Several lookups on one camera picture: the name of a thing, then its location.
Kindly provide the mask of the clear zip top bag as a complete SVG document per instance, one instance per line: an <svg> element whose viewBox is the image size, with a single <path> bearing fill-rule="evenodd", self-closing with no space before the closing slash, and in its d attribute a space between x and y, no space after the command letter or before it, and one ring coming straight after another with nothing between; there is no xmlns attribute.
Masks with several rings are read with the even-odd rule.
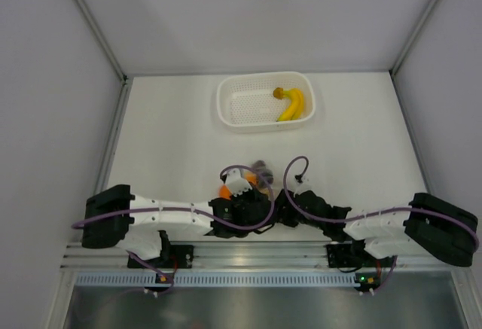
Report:
<svg viewBox="0 0 482 329"><path fill-rule="evenodd" d="M223 185L219 188L218 195L220 198L230 200L249 190L248 185L268 195L268 187L272 186L274 176L264 160L257 160L250 166L250 170L243 168L226 170L221 180Z"/></svg>

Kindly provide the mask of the yellow fake banana bunch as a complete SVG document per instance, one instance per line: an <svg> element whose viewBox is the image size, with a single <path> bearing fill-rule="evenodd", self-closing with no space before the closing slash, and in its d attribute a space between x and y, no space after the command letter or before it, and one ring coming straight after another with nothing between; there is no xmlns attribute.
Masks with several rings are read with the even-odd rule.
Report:
<svg viewBox="0 0 482 329"><path fill-rule="evenodd" d="M277 87L273 91L273 97L278 100L288 99L289 106L280 114L278 121L298 120L304 112L304 95L298 88L285 90Z"/></svg>

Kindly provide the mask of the dark fake plum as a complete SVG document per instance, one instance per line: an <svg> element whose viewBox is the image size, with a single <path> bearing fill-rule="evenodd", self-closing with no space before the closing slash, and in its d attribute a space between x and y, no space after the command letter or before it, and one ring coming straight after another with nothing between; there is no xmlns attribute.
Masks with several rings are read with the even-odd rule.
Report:
<svg viewBox="0 0 482 329"><path fill-rule="evenodd" d="M252 164L252 169L255 171L259 183L262 181L266 181L268 184L273 183L273 172L263 160L255 161Z"/></svg>

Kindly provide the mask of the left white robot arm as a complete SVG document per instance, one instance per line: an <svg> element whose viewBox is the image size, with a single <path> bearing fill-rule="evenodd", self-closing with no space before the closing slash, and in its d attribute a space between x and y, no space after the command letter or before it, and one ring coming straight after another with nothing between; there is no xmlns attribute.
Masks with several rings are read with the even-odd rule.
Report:
<svg viewBox="0 0 482 329"><path fill-rule="evenodd" d="M81 243L89 249L121 248L146 260L153 268L170 259L169 235L243 238L269 227L275 214L271 189L263 193L247 184L226 199L202 203L176 203L135 195L128 184L118 184L86 201Z"/></svg>

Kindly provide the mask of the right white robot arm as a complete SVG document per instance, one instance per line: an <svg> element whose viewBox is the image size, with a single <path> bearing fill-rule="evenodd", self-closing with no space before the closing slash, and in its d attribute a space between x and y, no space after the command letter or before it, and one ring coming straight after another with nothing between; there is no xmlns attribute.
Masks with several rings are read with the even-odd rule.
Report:
<svg viewBox="0 0 482 329"><path fill-rule="evenodd" d="M350 207L332 206L311 190L283 190L275 209L280 224L303 224L334 242L353 242L352 259L362 267L377 259L423 254L469 267L480 245L477 217L429 193L415 193L402 207L357 213Z"/></svg>

